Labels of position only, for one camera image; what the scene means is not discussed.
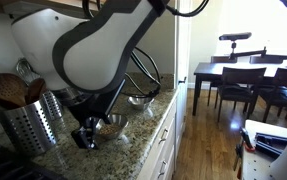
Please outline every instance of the hardwood floor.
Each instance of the hardwood floor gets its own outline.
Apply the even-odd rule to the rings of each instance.
[[[208,91],[202,90],[196,116],[192,116],[193,93],[193,89],[188,90],[186,126],[173,180],[237,179],[237,172],[233,171],[234,148],[240,140],[239,128],[245,124],[244,104],[238,103],[233,111],[233,102],[223,101],[221,120],[217,123],[216,93],[211,93],[210,106],[207,106]],[[259,99],[250,119],[261,122],[264,110],[265,103]],[[287,127],[286,111],[283,110],[280,118],[276,114],[277,109],[271,108],[267,123]]]

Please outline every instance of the granite countertop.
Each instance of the granite countertop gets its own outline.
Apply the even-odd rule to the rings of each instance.
[[[70,133],[78,121],[65,109],[51,123],[57,144],[32,161],[67,179],[136,179],[176,94],[173,89],[161,91],[145,111],[132,109],[127,96],[120,95],[112,113],[125,115],[128,126],[118,139],[98,141],[99,150],[77,147]]]

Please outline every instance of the white cabinet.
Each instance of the white cabinet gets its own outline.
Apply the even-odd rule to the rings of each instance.
[[[174,172],[176,99],[172,103],[165,121],[154,141],[139,180],[168,180]]]

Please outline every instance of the stainless steel bowl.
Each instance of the stainless steel bowl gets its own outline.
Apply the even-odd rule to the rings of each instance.
[[[120,114],[111,114],[108,116],[111,124],[105,124],[104,121],[101,119],[97,125],[96,125],[96,132],[97,135],[104,138],[104,139],[116,139],[118,138],[121,134],[123,129],[127,126],[128,120],[126,116],[120,115]],[[118,126],[116,130],[111,131],[111,133],[106,133],[106,129],[109,127],[108,126]]]
[[[129,97],[127,102],[136,110],[145,110],[150,104],[154,101],[154,98],[151,97]]]

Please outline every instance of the dining table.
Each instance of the dining table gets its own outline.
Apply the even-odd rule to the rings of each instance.
[[[253,68],[266,68],[262,84],[272,85],[272,80],[275,72],[278,68],[287,69],[287,60],[284,60],[281,64],[272,63],[258,63],[251,64],[249,62],[236,62],[236,63],[210,63],[210,62],[200,62],[194,71],[195,75],[195,87],[194,87],[194,101],[193,101],[193,111],[192,115],[195,116],[196,108],[198,103],[198,98],[200,97],[200,92],[202,88],[202,82],[220,80],[222,78],[223,67],[229,68],[243,68],[243,69],[253,69]]]

